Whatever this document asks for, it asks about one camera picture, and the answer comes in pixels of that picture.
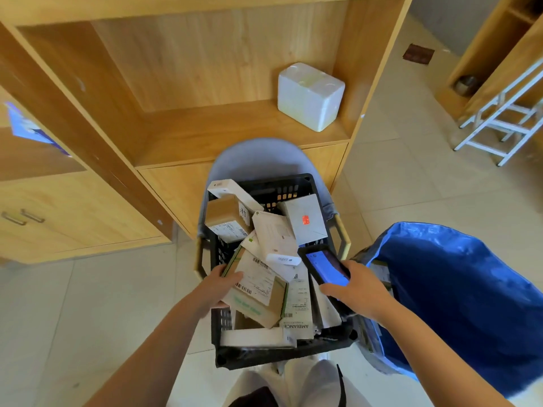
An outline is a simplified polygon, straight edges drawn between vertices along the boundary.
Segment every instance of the gray wall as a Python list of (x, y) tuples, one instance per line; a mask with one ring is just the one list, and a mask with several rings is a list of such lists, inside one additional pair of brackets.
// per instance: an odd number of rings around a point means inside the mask
[(466, 48), (499, 0), (413, 0), (410, 13), (458, 55)]

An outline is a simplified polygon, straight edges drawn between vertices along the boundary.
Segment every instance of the tiled floor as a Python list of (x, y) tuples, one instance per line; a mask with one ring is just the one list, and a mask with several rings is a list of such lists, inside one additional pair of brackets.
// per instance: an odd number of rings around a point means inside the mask
[[(415, 42), (428, 67), (401, 59)], [(503, 168), (473, 148), (433, 99), (457, 58), (408, 17), (333, 193), (352, 253), (396, 221), (448, 225), (485, 241), (543, 287), (543, 161), (528, 146)], [(495, 140), (488, 135), (487, 140)], [(194, 242), (0, 270), (0, 405), (78, 406), (196, 285)], [(331, 353), (374, 407), (431, 406), (421, 386), (383, 376), (355, 347)], [(239, 372), (214, 367), (203, 320), (169, 405), (221, 405)], [(515, 403), (541, 407), (534, 386)]]

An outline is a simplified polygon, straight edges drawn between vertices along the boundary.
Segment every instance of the black plastic basket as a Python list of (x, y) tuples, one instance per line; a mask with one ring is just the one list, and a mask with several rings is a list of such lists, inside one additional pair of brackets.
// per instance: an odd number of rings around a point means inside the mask
[[(316, 194), (322, 211), (322, 204), (316, 191), (315, 181), (311, 174), (244, 181), (238, 184), (258, 203), (264, 206), (266, 211), (271, 213), (281, 214), (281, 211), (276, 207), (276, 204), (279, 201), (303, 197), (310, 194)], [(209, 200), (215, 198), (215, 196), (209, 193)], [(330, 248), (335, 252), (333, 243), (329, 242), (329, 240), (332, 240), (329, 227), (326, 227), (328, 232), (327, 238), (307, 245), (329, 244)], [(235, 249), (241, 243), (240, 241), (230, 244), (224, 243), (215, 234), (211, 234), (210, 242), (211, 268), (219, 264), (228, 263), (234, 254)], [(312, 290), (311, 295), (314, 296), (313, 283), (309, 283), (309, 288)], [(297, 348), (241, 349), (238, 347), (221, 346), (221, 331), (231, 329), (232, 321), (230, 309), (211, 310), (211, 342), (215, 346), (215, 365), (230, 370), (290, 360), (339, 348), (346, 348), (358, 339), (358, 333), (355, 326), (353, 326), (353, 321), (348, 319), (346, 322), (343, 322), (341, 326), (323, 329), (321, 334), (316, 336), (313, 340), (298, 340)]]

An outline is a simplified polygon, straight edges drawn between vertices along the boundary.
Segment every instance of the hand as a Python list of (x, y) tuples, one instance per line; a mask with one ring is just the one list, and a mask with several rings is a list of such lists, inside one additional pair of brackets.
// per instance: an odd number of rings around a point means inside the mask
[(221, 277), (226, 264), (216, 266), (211, 273), (191, 292), (193, 299), (200, 304), (200, 318), (215, 307), (228, 291), (243, 278), (243, 272), (232, 272), (226, 277)]
[(380, 322), (388, 311), (393, 310), (397, 301), (390, 296), (377, 276), (365, 265), (356, 261), (343, 261), (351, 272), (351, 280), (346, 287), (336, 284), (322, 284), (324, 295), (337, 298), (356, 313)]

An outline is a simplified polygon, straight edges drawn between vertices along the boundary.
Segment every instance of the blue plastic tarp bag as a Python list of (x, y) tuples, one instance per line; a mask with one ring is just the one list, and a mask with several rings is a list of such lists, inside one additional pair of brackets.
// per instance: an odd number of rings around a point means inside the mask
[[(353, 259), (386, 262), (399, 301), (505, 397), (543, 375), (543, 294), (479, 239), (398, 222)], [(390, 333), (378, 326), (372, 333), (379, 341), (372, 356), (412, 375)]]

